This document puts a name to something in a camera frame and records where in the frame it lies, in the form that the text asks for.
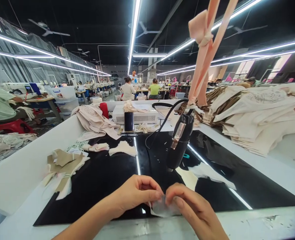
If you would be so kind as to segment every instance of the black ceiling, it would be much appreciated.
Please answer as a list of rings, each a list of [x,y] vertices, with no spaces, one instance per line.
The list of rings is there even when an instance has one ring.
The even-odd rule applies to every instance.
[[[158,31],[175,2],[176,0],[143,0],[139,21],[143,22],[148,31]],[[208,2],[208,0],[183,0],[154,44],[159,48],[158,52],[170,52],[184,42],[189,37],[188,21],[195,14],[206,9]],[[228,0],[221,0],[218,17],[223,15],[227,4]],[[129,43],[132,0],[0,0],[0,16],[15,26],[19,27],[20,23],[25,31],[33,32],[39,36],[44,33],[44,30],[28,21],[29,18],[36,22],[43,21],[52,31],[70,34],[70,37],[48,35],[43,39],[54,45],[64,46],[69,51],[78,52],[78,48],[84,52],[90,51],[89,57],[76,53],[87,61],[101,59],[103,65],[127,65],[128,63],[128,47],[118,45]],[[223,40],[215,58],[231,55],[234,50],[239,48],[262,48],[293,41],[295,40],[295,1],[262,0],[250,11],[248,10],[231,20],[230,25],[244,30],[265,25],[267,27]],[[138,25],[136,35],[141,33],[142,28]],[[234,33],[236,30],[231,27],[226,31],[224,37]],[[145,52],[147,48],[144,45],[150,45],[154,37],[155,34],[146,34],[137,38],[134,50]],[[180,51],[170,60],[167,59],[160,64],[195,64],[197,54],[186,53],[196,52],[198,47],[194,44],[186,49],[186,51]],[[135,61],[133,65],[137,65],[140,58],[134,58],[133,61]],[[148,60],[145,59],[140,64],[146,65]]]

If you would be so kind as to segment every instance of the white plastic bin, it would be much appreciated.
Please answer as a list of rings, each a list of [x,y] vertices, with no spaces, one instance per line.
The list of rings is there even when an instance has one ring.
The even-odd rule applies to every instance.
[[[61,118],[63,118],[63,120],[65,121],[66,119],[70,118],[70,116],[72,115],[72,112],[60,112],[60,116]]]
[[[184,95],[185,95],[185,93],[175,93],[175,96],[178,98],[178,99],[182,99],[182,98],[184,98]]]
[[[61,112],[71,112],[73,109],[79,106],[78,99],[72,99],[69,101],[55,102]]]
[[[49,94],[53,95],[56,101],[69,101],[75,99],[75,90],[73,86],[62,87],[62,88],[51,88],[49,89]]]

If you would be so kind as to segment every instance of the black table surface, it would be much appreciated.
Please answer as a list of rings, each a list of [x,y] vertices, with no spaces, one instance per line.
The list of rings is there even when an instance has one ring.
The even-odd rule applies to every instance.
[[[176,182],[183,183],[176,171],[168,172],[166,167],[172,132],[160,132],[150,150],[145,147],[146,137],[147,134],[139,134],[136,137],[123,136],[118,140],[110,137],[91,140],[91,145],[106,142],[110,148],[125,140],[130,146],[136,146],[137,158],[125,153],[109,156],[108,151],[89,152],[91,159],[72,176],[72,192],[58,201],[55,200],[58,193],[54,193],[34,226],[73,223],[93,205],[120,187],[130,176],[138,174],[138,167],[142,175],[153,177],[164,192]],[[190,158],[183,158],[180,168],[188,170],[188,167],[201,163],[200,157],[194,155],[190,149],[196,151],[202,160],[219,174],[233,182],[237,194],[253,209],[295,206],[295,196],[292,193],[199,130],[193,131],[186,150]],[[248,210],[224,183],[199,178],[195,191],[207,199],[216,212]],[[148,206],[141,204],[126,211],[119,219],[147,217],[154,216],[150,214]]]

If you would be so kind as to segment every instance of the hand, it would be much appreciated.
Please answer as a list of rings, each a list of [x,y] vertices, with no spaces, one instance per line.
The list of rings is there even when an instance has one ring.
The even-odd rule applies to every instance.
[[[159,184],[151,177],[133,175],[122,186],[106,197],[109,206],[115,206],[114,217],[141,203],[157,201],[164,195]]]
[[[166,192],[166,204],[174,203],[202,240],[229,239],[210,203],[183,184],[175,183]]]

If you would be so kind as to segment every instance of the pink strap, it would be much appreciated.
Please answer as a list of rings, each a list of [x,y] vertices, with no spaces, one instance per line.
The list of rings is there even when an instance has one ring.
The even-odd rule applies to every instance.
[[[230,0],[227,10],[224,14],[222,24],[215,36],[213,42],[213,35],[211,29],[217,14],[220,0],[210,0],[208,10],[199,13],[195,18],[189,21],[190,37],[194,38],[199,45],[199,52],[197,57],[196,68],[194,71],[193,81],[189,92],[188,107],[195,105],[195,100],[198,97],[198,105],[206,105],[206,90],[209,80],[208,69],[215,53],[222,41],[223,35],[235,6],[238,0]]]

